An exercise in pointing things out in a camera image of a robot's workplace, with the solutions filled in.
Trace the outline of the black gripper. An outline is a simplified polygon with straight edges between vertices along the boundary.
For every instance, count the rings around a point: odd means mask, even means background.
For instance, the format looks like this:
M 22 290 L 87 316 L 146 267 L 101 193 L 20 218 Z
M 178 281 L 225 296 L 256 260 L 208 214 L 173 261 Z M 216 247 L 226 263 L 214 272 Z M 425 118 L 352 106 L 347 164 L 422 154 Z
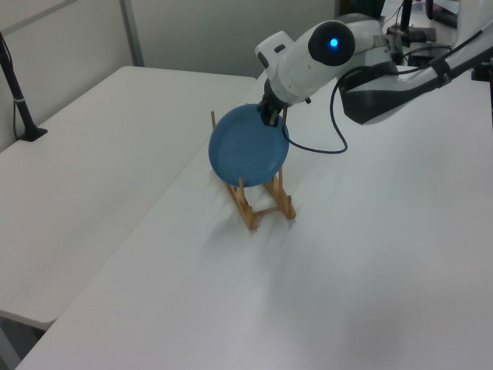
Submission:
M 261 114 L 265 126 L 277 127 L 280 121 L 279 113 L 285 107 L 289 108 L 298 103 L 310 104 L 311 98 L 286 89 L 280 82 L 266 81 L 257 112 Z

